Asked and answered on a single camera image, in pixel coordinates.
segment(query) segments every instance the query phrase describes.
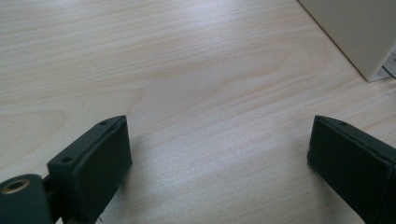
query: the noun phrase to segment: wood grain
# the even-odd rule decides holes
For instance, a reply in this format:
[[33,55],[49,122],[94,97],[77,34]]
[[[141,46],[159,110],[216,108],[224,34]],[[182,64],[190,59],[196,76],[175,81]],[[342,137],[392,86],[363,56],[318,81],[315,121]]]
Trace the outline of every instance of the wood grain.
[[126,114],[104,223],[362,223],[306,165],[313,119],[396,147],[395,97],[294,0],[0,2],[0,181]]

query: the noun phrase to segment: wooden table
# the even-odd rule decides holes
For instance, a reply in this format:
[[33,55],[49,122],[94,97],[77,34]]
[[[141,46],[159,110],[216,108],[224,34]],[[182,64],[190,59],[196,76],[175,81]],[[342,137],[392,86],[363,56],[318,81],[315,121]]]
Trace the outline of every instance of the wooden table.
[[396,147],[395,99],[295,0],[0,3],[0,181],[125,114],[104,223],[362,223],[306,165],[312,123]]

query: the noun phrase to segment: black plastic part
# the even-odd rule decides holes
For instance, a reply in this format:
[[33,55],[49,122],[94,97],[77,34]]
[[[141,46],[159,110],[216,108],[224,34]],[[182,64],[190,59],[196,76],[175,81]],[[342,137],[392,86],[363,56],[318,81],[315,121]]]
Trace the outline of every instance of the black plastic part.
[[132,165],[124,116],[93,126],[49,163],[51,184],[64,196],[64,222],[94,223]]
[[53,223],[39,175],[11,178],[0,184],[0,190],[0,223]]
[[308,164],[366,223],[396,223],[396,149],[337,119],[316,116]]

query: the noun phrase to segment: light wood surface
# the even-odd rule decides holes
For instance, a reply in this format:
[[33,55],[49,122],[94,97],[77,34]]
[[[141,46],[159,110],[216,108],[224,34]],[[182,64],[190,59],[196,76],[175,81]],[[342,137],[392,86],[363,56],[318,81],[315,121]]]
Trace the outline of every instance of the light wood surface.
[[0,2],[0,181],[125,114],[103,223],[362,223],[306,165],[313,119],[396,147],[395,99],[295,0]]

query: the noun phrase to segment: screw hole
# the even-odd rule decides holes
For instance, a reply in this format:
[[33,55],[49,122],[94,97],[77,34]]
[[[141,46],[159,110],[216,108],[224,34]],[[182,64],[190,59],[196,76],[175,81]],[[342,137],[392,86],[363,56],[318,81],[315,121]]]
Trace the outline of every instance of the screw hole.
[[70,161],[72,161],[73,159],[71,158],[71,157],[65,157],[65,158],[63,158],[62,159],[62,162],[63,163],[67,163],[67,162],[70,162]]
[[30,181],[28,179],[15,180],[2,188],[1,192],[3,194],[12,194],[26,188],[29,184]]

